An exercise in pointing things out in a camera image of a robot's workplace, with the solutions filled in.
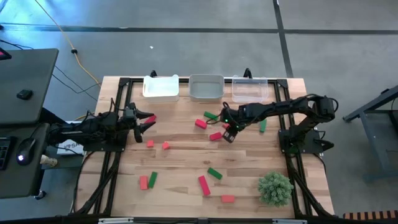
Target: plastic container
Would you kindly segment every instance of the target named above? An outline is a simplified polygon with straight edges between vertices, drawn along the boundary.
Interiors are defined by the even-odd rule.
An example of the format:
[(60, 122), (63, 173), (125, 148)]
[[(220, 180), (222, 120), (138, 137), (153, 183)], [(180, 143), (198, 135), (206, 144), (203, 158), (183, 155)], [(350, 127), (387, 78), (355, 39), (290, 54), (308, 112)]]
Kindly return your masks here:
[(191, 75), (188, 85), (192, 101), (220, 101), (224, 95), (222, 75)]
[(237, 103), (260, 103), (268, 98), (268, 79), (232, 77), (232, 100)]
[(144, 77), (142, 95), (151, 103), (174, 102), (179, 99), (178, 75), (172, 77)]

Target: green block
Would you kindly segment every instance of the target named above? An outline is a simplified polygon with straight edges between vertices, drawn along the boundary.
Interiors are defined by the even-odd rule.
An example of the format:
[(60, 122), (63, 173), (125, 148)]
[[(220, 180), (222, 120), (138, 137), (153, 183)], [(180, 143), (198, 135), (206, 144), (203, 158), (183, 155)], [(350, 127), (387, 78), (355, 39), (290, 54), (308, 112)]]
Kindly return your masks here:
[(214, 115), (214, 114), (212, 114), (212, 113), (210, 113), (210, 112), (207, 112), (207, 111), (205, 111), (204, 116), (207, 117), (207, 118), (213, 119), (213, 120), (215, 120), (215, 121), (216, 121), (217, 118), (218, 118), (217, 115)]
[(261, 132), (261, 133), (264, 133), (264, 132), (266, 131), (266, 127), (267, 127), (267, 120), (266, 120), (266, 119), (263, 119), (263, 120), (260, 122), (260, 132)]
[(221, 178), (223, 178), (223, 175), (222, 175), (222, 174), (220, 174), (219, 172), (217, 172), (216, 170), (214, 170), (214, 169), (211, 168), (211, 167), (207, 170), (207, 173), (213, 175), (214, 177), (216, 177), (216, 178), (219, 179), (219, 180), (221, 180)]
[(154, 188), (155, 181), (156, 181), (157, 173), (152, 172), (149, 178), (148, 188)]

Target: computer mouse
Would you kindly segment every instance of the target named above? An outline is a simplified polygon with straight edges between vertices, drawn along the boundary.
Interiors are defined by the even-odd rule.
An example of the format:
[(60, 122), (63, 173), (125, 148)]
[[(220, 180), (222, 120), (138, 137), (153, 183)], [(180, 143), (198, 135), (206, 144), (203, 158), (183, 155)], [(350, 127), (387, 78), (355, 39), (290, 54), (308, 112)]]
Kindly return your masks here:
[(18, 146), (17, 150), (17, 163), (21, 166), (26, 166), (30, 164), (34, 155), (34, 145), (36, 143), (36, 139), (27, 138), (24, 139)]

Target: green artificial plant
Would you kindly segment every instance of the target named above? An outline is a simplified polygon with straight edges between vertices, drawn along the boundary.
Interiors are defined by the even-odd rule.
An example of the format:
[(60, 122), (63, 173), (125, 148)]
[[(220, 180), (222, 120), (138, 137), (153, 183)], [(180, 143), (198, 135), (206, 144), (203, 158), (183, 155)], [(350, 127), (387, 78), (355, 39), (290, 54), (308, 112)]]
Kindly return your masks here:
[(293, 185), (289, 178), (275, 171), (259, 179), (260, 201), (270, 206), (281, 207), (288, 204), (292, 197)]

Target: wooden block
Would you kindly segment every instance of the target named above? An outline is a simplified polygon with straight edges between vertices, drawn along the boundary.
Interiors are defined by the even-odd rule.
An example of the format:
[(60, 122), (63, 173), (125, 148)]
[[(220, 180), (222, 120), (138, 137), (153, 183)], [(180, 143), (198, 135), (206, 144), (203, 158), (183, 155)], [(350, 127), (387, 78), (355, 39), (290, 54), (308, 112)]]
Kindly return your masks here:
[(207, 128), (206, 122), (202, 121), (201, 119), (197, 119), (195, 121), (195, 125), (198, 126), (199, 128), (202, 128), (202, 129), (206, 129)]
[(211, 134), (209, 136), (210, 140), (212, 140), (212, 141), (219, 140), (222, 137), (223, 137), (223, 135), (221, 134), (221, 132), (217, 132), (217, 133)]
[(221, 201), (223, 203), (233, 203), (235, 201), (235, 196), (234, 195), (222, 195)]
[(170, 149), (170, 145), (169, 145), (169, 143), (168, 143), (168, 142), (163, 142), (163, 144), (162, 144), (162, 148), (163, 148), (163, 150)]
[(155, 120), (156, 120), (156, 115), (150, 116), (150, 117), (144, 122), (144, 124), (150, 123), (150, 122), (154, 122)]
[(139, 185), (141, 190), (148, 189), (148, 176), (140, 176), (139, 177)]
[(207, 185), (205, 176), (200, 176), (200, 177), (199, 177), (199, 184), (200, 184), (200, 186), (201, 186), (201, 189), (202, 189), (202, 191), (203, 191), (203, 194), (204, 194), (205, 196), (209, 195), (209, 194), (210, 194), (210, 189), (209, 189), (209, 186)]
[(147, 141), (147, 147), (154, 147), (154, 141), (153, 140)]
[(204, 116), (207, 117), (207, 118), (213, 119), (213, 120), (215, 120), (215, 121), (216, 121), (217, 118), (218, 118), (217, 115), (214, 115), (214, 114), (212, 114), (212, 113), (210, 113), (210, 112), (207, 112), (207, 111), (205, 111)]
[(266, 120), (266, 119), (263, 119), (263, 120), (260, 122), (260, 132), (261, 132), (261, 133), (265, 132), (265, 131), (266, 131), (266, 127), (267, 127), (267, 120)]
[(149, 188), (154, 188), (156, 177), (157, 177), (157, 173), (152, 172), (152, 174), (150, 175), (150, 178), (149, 178), (149, 183), (148, 183)]
[(221, 178), (223, 178), (222, 174), (220, 174), (219, 172), (217, 172), (216, 170), (214, 170), (211, 167), (207, 170), (207, 173), (211, 174), (212, 176), (216, 177), (219, 180), (221, 180)]
[(223, 128), (225, 128), (225, 129), (229, 128), (229, 124), (228, 123), (224, 123), (223, 124)]

